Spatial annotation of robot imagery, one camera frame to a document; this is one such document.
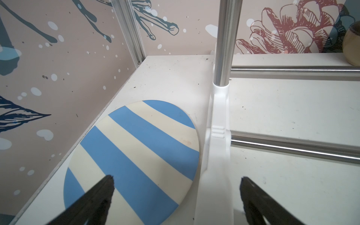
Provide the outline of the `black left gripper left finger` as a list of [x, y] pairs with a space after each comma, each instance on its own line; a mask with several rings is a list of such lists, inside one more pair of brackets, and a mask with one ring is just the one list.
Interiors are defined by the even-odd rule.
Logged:
[[49, 225], [104, 225], [114, 193], [114, 179], [106, 175]]

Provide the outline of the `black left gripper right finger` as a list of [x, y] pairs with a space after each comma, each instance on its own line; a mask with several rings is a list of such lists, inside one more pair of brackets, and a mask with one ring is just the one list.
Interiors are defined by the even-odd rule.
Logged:
[[248, 177], [241, 179], [240, 195], [250, 225], [303, 224]]

